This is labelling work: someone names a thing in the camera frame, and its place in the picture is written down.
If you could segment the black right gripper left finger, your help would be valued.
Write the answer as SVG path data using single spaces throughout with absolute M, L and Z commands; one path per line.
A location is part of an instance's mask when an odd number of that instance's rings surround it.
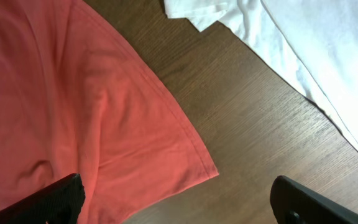
M 72 173 L 0 211 L 0 223 L 76 224 L 85 202 L 80 174 Z

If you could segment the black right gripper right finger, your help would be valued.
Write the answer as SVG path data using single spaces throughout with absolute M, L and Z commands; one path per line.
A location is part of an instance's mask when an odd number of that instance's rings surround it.
M 357 213 L 284 175 L 272 184 L 270 205 L 278 224 L 358 224 Z

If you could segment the orange polo shirt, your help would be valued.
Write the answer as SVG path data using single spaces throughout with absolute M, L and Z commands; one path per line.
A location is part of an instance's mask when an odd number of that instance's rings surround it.
M 84 1 L 0 1 L 0 210 L 72 173 L 80 223 L 121 223 L 216 177 L 163 83 Z

